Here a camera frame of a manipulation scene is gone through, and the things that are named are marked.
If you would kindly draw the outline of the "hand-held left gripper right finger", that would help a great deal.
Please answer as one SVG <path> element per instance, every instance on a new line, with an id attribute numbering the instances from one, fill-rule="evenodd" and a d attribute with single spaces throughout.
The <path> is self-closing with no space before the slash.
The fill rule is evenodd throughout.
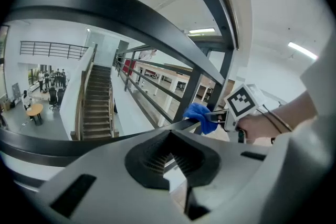
<path id="1" fill-rule="evenodd" d="M 173 131 L 177 163 L 187 179 L 185 213 L 172 224 L 284 224 L 290 219 L 285 168 L 289 137 L 271 147 Z"/>

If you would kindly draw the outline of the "blue cloth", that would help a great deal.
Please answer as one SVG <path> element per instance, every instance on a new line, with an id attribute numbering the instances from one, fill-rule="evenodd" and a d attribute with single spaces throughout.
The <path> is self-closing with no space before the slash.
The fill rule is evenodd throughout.
<path id="1" fill-rule="evenodd" d="M 192 103 L 188 106 L 188 108 L 184 111 L 183 117 L 189 119 L 198 120 L 201 123 L 202 133 L 205 135 L 215 131 L 218 127 L 218 123 L 209 121 L 205 114 L 210 113 L 210 110 L 199 103 Z"/>

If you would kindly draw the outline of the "person's right forearm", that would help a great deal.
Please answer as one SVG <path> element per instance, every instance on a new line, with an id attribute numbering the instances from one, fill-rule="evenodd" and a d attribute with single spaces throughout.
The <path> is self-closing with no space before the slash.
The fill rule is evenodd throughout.
<path id="1" fill-rule="evenodd" d="M 317 116 L 316 107 L 305 91 L 294 100 L 269 112 L 281 133 L 292 132 L 299 124 Z"/>

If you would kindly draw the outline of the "black office chair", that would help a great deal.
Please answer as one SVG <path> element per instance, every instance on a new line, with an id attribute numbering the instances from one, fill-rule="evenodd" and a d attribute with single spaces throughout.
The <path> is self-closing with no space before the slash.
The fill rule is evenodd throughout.
<path id="1" fill-rule="evenodd" d="M 64 91 L 63 88 L 58 89 L 58 92 L 57 92 L 57 101 L 58 101 L 57 105 L 58 105 L 58 107 L 61 106 L 61 103 L 62 103 L 62 100 L 63 100 L 63 97 L 64 97 L 64 93 L 65 93 L 65 91 Z"/>
<path id="2" fill-rule="evenodd" d="M 58 99 L 57 99 L 57 91 L 54 87 L 49 89 L 49 109 L 54 111 L 55 108 L 58 108 Z"/>

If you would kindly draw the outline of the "black railing with wooden handrail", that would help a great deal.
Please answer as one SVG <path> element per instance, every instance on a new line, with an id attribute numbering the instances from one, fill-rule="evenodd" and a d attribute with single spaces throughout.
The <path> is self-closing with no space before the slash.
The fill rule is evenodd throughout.
<path id="1" fill-rule="evenodd" d="M 117 50 L 115 62 L 124 91 L 154 128 L 182 121 L 194 102 L 215 110 L 227 85 L 146 45 Z"/>

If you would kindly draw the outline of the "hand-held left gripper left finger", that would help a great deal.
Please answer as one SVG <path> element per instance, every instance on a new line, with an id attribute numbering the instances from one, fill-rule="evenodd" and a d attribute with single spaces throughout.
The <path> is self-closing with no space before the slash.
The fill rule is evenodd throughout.
<path id="1" fill-rule="evenodd" d="M 185 150 L 188 137 L 155 130 L 99 146 L 44 183 L 38 199 L 54 223 L 191 224 L 163 176 L 163 154 Z"/>

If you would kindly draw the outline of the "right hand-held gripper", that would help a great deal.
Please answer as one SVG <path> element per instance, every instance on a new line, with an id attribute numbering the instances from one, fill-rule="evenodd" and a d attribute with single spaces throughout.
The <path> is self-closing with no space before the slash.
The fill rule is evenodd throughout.
<path id="1" fill-rule="evenodd" d="M 226 110 L 208 112 L 205 116 L 213 123 L 224 124 L 231 142 L 246 143 L 246 131 L 238 127 L 238 122 L 265 104 L 264 94 L 255 84 L 242 84 L 224 100 Z"/>

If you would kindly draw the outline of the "person's right hand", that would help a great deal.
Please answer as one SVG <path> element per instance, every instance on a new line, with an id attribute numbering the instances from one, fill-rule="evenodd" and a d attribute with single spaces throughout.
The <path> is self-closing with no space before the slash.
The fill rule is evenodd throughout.
<path id="1" fill-rule="evenodd" d="M 247 115 L 238 121 L 238 127 L 245 131 L 246 142 L 249 144 L 258 138 L 271 138 L 279 134 L 271 122 L 262 115 Z"/>

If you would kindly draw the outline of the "round wooden table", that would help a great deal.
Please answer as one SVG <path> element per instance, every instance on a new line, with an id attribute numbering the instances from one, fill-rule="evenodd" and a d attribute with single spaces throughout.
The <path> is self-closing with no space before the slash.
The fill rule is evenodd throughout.
<path id="1" fill-rule="evenodd" d="M 43 120 L 41 118 L 41 113 L 43 111 L 44 106 L 41 103 L 34 103 L 30 108 L 26 110 L 26 114 L 29 117 L 33 118 L 33 121 L 36 126 L 40 126 L 43 124 Z"/>

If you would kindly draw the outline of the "red table cover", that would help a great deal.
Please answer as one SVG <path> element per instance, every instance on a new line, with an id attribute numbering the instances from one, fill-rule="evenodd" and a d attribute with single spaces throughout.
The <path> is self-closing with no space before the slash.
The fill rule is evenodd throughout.
<path id="1" fill-rule="evenodd" d="M 132 60 L 130 58 L 127 58 L 120 64 L 121 64 L 121 73 L 125 75 L 126 78 L 132 77 L 136 61 L 134 59 Z"/>

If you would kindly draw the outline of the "dark wooden staircase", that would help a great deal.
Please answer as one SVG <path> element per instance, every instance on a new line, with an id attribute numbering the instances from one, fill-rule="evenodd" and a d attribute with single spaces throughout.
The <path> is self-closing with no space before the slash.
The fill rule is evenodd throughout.
<path id="1" fill-rule="evenodd" d="M 119 131 L 114 125 L 111 68 L 95 63 L 97 47 L 95 44 L 88 64 L 80 72 L 75 125 L 70 132 L 71 139 L 75 141 L 119 137 Z"/>

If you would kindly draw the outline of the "ceiling tube light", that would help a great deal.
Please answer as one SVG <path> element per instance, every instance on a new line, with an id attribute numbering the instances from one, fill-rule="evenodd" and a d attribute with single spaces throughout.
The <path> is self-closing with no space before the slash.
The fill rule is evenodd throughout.
<path id="1" fill-rule="evenodd" d="M 309 58 L 311 58 L 313 60 L 316 60 L 318 58 L 318 56 L 315 55 L 314 53 L 312 53 L 311 51 L 309 51 L 306 48 L 303 48 L 303 47 L 301 47 L 301 46 L 299 46 L 299 45 L 297 45 L 297 44 L 295 44 L 293 42 L 290 42 L 288 44 L 288 47 L 290 47 L 290 48 L 292 48 L 292 49 L 294 49 L 294 50 L 296 50 L 296 51 L 304 54 L 305 56 L 307 56 L 307 57 L 309 57 Z"/>
<path id="2" fill-rule="evenodd" d="M 215 29 L 214 28 L 204 28 L 204 29 L 194 29 L 190 30 L 189 34 L 190 35 L 198 35 L 198 34 L 205 34 L 205 33 L 214 33 Z"/>

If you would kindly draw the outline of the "grey leaning board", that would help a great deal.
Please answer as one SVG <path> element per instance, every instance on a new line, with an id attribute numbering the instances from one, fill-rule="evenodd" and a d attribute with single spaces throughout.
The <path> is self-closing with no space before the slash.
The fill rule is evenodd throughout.
<path id="1" fill-rule="evenodd" d="M 19 99 L 22 95 L 18 82 L 12 85 L 13 99 Z"/>

